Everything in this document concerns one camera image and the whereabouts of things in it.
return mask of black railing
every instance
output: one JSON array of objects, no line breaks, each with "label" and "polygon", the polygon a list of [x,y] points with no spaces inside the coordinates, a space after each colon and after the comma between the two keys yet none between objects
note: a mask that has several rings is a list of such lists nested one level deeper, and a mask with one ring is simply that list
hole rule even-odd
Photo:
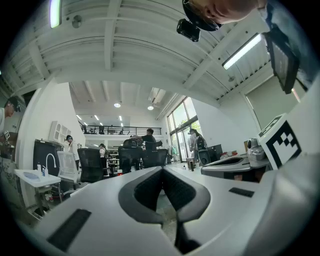
[{"label": "black railing", "polygon": [[81,125],[84,134],[100,135],[146,135],[147,129],[153,130],[153,135],[161,135],[159,127],[130,127],[130,126],[98,126],[98,125]]}]

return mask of curved faucet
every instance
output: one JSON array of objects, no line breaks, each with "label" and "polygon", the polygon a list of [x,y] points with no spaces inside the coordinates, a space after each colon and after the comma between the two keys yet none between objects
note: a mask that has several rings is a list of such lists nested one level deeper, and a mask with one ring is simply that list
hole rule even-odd
[{"label": "curved faucet", "polygon": [[46,156],[46,159],[45,159],[45,168],[46,168],[46,169],[48,169],[48,156],[50,156],[50,155],[53,157],[54,168],[57,167],[57,166],[56,166],[56,159],[55,159],[54,155],[51,154],[51,153],[49,153],[49,154]]}]

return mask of ceiling light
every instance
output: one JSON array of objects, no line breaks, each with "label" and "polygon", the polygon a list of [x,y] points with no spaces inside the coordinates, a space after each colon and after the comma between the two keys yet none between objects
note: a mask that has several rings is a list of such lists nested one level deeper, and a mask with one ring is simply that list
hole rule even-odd
[{"label": "ceiling light", "polygon": [[61,24],[61,0],[51,0],[50,2],[50,26],[55,28]]},{"label": "ceiling light", "polygon": [[252,49],[257,43],[261,41],[262,37],[260,34],[255,34],[250,38],[239,50],[232,54],[223,64],[224,69],[230,68],[235,64],[243,55],[245,55],[250,49]]}]

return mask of black camera device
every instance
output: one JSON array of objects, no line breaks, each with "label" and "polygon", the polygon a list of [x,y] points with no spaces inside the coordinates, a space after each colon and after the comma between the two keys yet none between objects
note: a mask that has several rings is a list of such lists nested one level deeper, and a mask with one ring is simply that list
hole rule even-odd
[{"label": "black camera device", "polygon": [[176,31],[190,39],[192,42],[198,42],[200,38],[200,29],[187,21],[185,18],[180,19]]}]

